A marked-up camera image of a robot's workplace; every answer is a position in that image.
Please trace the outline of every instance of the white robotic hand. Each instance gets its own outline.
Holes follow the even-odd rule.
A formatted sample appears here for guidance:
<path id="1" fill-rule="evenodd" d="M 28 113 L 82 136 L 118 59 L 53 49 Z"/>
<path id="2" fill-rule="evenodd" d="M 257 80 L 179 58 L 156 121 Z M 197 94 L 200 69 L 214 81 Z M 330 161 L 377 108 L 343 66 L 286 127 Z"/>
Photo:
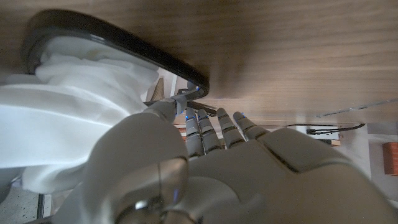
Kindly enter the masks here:
<path id="1" fill-rule="evenodd" d="M 60 210 L 32 223 L 397 223 L 382 193 L 326 144 L 237 112 L 242 136 L 220 108 L 227 149 L 202 110 L 187 111 L 185 147 L 171 124 L 183 107 L 159 101 L 111 128 Z"/>

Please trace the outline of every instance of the white fabric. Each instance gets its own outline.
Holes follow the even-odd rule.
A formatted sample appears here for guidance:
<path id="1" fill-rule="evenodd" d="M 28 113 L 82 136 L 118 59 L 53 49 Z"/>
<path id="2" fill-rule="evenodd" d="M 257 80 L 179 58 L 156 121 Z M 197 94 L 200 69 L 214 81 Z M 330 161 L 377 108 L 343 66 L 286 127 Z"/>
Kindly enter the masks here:
<path id="1" fill-rule="evenodd" d="M 140 95 L 158 73 L 121 60 L 53 54 L 36 77 L 13 75 L 12 85 L 0 86 L 0 168 L 27 167 L 22 187 L 48 194 L 79 183 L 95 142 L 146 108 Z"/>

